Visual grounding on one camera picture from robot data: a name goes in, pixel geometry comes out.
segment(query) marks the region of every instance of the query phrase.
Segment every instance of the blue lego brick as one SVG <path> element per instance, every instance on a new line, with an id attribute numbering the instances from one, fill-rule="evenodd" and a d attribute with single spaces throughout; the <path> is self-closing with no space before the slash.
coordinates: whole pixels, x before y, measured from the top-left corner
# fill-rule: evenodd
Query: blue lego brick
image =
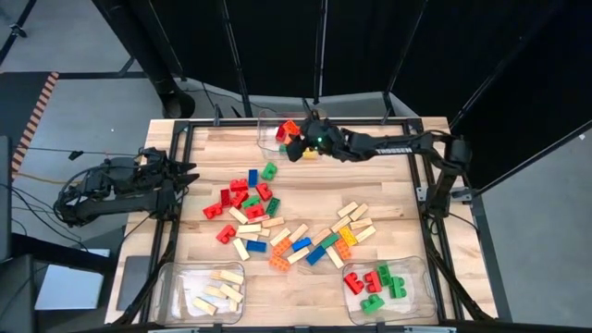
<path id="1" fill-rule="evenodd" d="M 257 186 L 257 169 L 249 170 L 249 187 Z"/>
<path id="2" fill-rule="evenodd" d="M 255 251 L 264 253 L 267 248 L 267 243 L 262 241 L 247 240 L 247 251 Z"/>
<path id="3" fill-rule="evenodd" d="M 306 256 L 306 261 L 308 262 L 308 264 L 314 265 L 319 259 L 321 259 L 323 255 L 325 255 L 325 253 L 327 253 L 327 251 L 325 251 L 325 248 L 319 245 L 316 247 L 316 249 L 314 249 L 314 251 L 312 251 L 310 254 Z"/>
<path id="4" fill-rule="evenodd" d="M 306 237 L 303 238 L 301 240 L 296 241 L 295 243 L 292 244 L 292 250 L 294 250 L 294 252 L 299 251 L 301 248 L 303 248 L 304 246 L 308 246 L 312 244 L 311 243 L 311 239 Z"/>

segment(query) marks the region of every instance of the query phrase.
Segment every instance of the clear plastic bin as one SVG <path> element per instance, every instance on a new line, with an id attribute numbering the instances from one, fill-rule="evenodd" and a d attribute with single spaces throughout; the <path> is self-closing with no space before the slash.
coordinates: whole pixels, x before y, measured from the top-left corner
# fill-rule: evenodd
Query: clear plastic bin
<path id="1" fill-rule="evenodd" d="M 240 293 L 245 295 L 237 312 L 230 310 L 230 300 L 222 300 L 204 293 L 206 286 L 219 288 L 229 281 L 210 278 L 212 271 L 227 270 L 244 277 L 244 268 L 239 263 L 220 264 L 176 264 L 163 266 L 154 286 L 154 298 L 150 309 L 150 320 L 165 326 L 186 326 L 196 324 L 236 324 L 242 317 L 246 299 L 245 283 L 240 285 Z M 192 301 L 199 297 L 217 307 L 214 315 L 209 315 L 195 307 Z"/>
<path id="2" fill-rule="evenodd" d="M 327 116 L 323 110 L 318 111 L 321 118 Z M 257 145 L 261 148 L 264 158 L 267 160 L 288 160 L 286 153 L 279 150 L 281 142 L 276 141 L 278 128 L 288 119 L 292 119 L 296 125 L 300 126 L 305 118 L 304 112 L 281 113 L 269 109 L 261 110 L 257 118 Z"/>
<path id="3" fill-rule="evenodd" d="M 389 287 L 382 287 L 379 293 L 368 293 L 364 274 L 377 271 L 379 265 L 387 264 L 392 277 L 404 279 L 403 287 L 406 296 L 399 299 L 390 298 Z M 392 322 L 403 319 L 428 318 L 436 312 L 434 292 L 429 275 L 426 271 L 426 263 L 419 257 L 412 256 L 404 259 L 376 261 L 370 263 L 351 263 L 343 268 L 343 277 L 350 273 L 356 273 L 358 280 L 364 281 L 364 290 L 354 295 L 352 290 L 343 283 L 343 294 L 348 307 L 350 319 L 355 325 L 374 324 L 380 322 Z M 366 314 L 362 310 L 361 302 L 367 300 L 370 295 L 378 295 L 385 304 L 377 311 Z"/>

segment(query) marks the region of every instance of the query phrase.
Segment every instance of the green lego brick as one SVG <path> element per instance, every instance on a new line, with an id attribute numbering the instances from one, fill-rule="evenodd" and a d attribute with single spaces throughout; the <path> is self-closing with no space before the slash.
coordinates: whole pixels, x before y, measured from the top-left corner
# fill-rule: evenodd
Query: green lego brick
<path id="1" fill-rule="evenodd" d="M 334 242 L 336 242 L 339 239 L 339 236 L 337 234 L 331 234 L 329 237 L 325 238 L 325 240 L 321 241 L 321 246 L 323 247 L 323 249 L 326 249 L 327 247 L 333 245 Z"/>
<path id="2" fill-rule="evenodd" d="M 279 207 L 279 199 L 276 198 L 271 198 L 271 200 L 269 201 L 269 204 L 267 205 L 267 209 L 265 210 L 265 213 L 271 217 L 275 217 L 276 216 L 276 211 L 278 210 Z"/>
<path id="3" fill-rule="evenodd" d="M 265 166 L 265 169 L 263 170 L 263 173 L 261 174 L 261 178 L 265 179 L 265 180 L 271 180 L 276 176 L 276 173 L 278 172 L 278 167 L 269 162 L 267 163 L 267 166 Z"/>
<path id="4" fill-rule="evenodd" d="M 258 197 L 258 196 L 256 196 L 256 195 L 254 195 L 254 196 L 252 196 L 251 198 L 249 198 L 249 199 L 245 200 L 245 201 L 242 203 L 242 207 L 243 207 L 243 208 L 249 208 L 249 207 L 252 207 L 252 206 L 254 206 L 254 205 L 256 205 L 256 204 L 259 204 L 260 202 L 261 202 L 261 200 L 259 200 L 259 197 Z"/>
<path id="5" fill-rule="evenodd" d="M 407 296 L 407 290 L 403 288 L 405 280 L 402 277 L 392 277 L 391 284 L 388 287 L 390 290 L 390 298 L 403 298 Z"/>
<path id="6" fill-rule="evenodd" d="M 392 280 L 390 278 L 389 266 L 387 264 L 378 266 L 378 278 L 382 287 L 390 286 Z"/>
<path id="7" fill-rule="evenodd" d="M 362 310 L 367 315 L 375 312 L 376 310 L 380 309 L 385 302 L 378 295 L 370 295 L 367 300 L 363 300 L 360 305 L 362 305 Z"/>

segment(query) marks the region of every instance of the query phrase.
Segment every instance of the wooden table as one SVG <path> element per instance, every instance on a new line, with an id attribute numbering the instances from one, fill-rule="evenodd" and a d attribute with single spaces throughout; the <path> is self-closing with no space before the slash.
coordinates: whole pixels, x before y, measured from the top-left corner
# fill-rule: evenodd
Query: wooden table
<path id="1" fill-rule="evenodd" d="M 448 131 L 446 118 L 423 118 L 426 130 Z M 148 129 L 146 147 L 168 150 L 174 120 L 153 120 Z M 351 130 L 371 135 L 402 135 L 399 126 L 350 126 Z M 342 295 L 342 276 L 325 256 L 315 266 L 304 260 L 296 263 L 288 273 L 280 273 L 268 263 L 269 253 L 252 255 L 242 262 L 231 244 L 216 240 L 217 232 L 226 224 L 238 222 L 228 213 L 214 220 L 205 219 L 202 209 L 219 201 L 219 190 L 228 187 L 231 179 L 247 178 L 248 170 L 263 170 L 266 160 L 256 145 L 254 127 L 198 128 L 193 134 L 191 162 L 197 163 L 194 172 L 200 178 L 190 186 L 184 200 L 176 262 L 202 263 L 209 261 L 238 261 L 246 272 L 246 306 L 236 326 L 350 326 Z M 180 143 L 177 156 L 182 155 Z M 418 157 L 420 175 L 426 181 Z M 338 220 L 337 211 L 351 201 L 367 203 L 364 216 L 372 217 L 377 233 L 351 248 L 352 260 L 367 262 L 419 256 L 426 261 L 420 230 L 417 205 L 413 194 L 408 159 L 404 155 L 375 157 L 363 163 L 341 163 L 328 156 L 316 161 L 297 163 L 275 161 L 276 178 L 270 182 L 274 196 L 281 200 L 278 216 L 287 223 L 273 227 L 271 238 L 283 228 L 309 226 L 305 236 L 313 237 L 322 228 Z M 450 211 L 472 220 L 467 205 L 453 203 Z M 142 221 L 145 214 L 131 214 L 127 231 Z M 469 294 L 488 314 L 495 316 L 496 308 L 475 230 L 455 217 L 445 219 L 457 278 Z M 129 255 L 150 255 L 155 222 L 146 221 L 123 244 L 115 282 L 106 314 L 106 322 L 117 319 L 117 296 L 123 268 Z M 168 239 L 168 228 L 163 235 L 163 249 Z M 453 318 L 450 293 L 440 275 L 446 313 Z M 394 324 L 436 324 L 437 318 L 399 321 Z"/>

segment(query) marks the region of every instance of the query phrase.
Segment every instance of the plastic tray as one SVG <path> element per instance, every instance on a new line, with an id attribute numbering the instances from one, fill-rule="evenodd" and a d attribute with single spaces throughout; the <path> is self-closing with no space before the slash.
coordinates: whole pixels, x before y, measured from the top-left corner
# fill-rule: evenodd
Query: plastic tray
<path id="1" fill-rule="evenodd" d="M 397 276 L 405 280 L 404 288 L 407 295 L 400 299 L 391 299 L 389 287 L 382 287 L 379 293 L 368 293 L 366 283 L 364 290 L 354 295 L 350 288 L 343 283 L 343 294 L 348 307 L 350 319 L 355 325 L 392 322 L 403 319 L 428 318 L 436 312 L 432 286 L 426 272 L 426 263 L 419 257 L 412 256 L 404 259 L 377 261 L 371 263 L 351 263 L 343 268 L 343 276 L 351 272 L 364 280 L 364 274 L 375 270 L 379 265 L 387 264 L 392 277 Z M 377 294 L 385 304 L 372 314 L 362 311 L 361 302 L 370 295 Z"/>
<path id="2" fill-rule="evenodd" d="M 204 294 L 206 286 L 220 287 L 231 282 L 210 278 L 214 270 L 227 270 L 244 277 L 244 268 L 239 263 L 220 264 L 165 264 L 158 274 L 154 286 L 154 299 L 150 309 L 150 320 L 160 325 L 194 324 L 235 324 L 241 317 L 245 299 L 239 304 L 239 311 L 230 311 L 229 300 L 222 300 Z M 245 283 L 240 286 L 240 293 L 246 294 Z M 199 297 L 217 307 L 214 315 L 209 315 L 193 306 L 193 299 Z"/>
<path id="3" fill-rule="evenodd" d="M 319 110 L 320 117 L 326 117 L 327 113 Z M 281 124 L 292 119 L 297 125 L 306 118 L 304 112 L 274 112 L 268 109 L 261 110 L 257 118 L 257 145 L 267 160 L 288 160 L 284 152 L 279 151 L 281 142 L 276 141 L 276 133 Z"/>

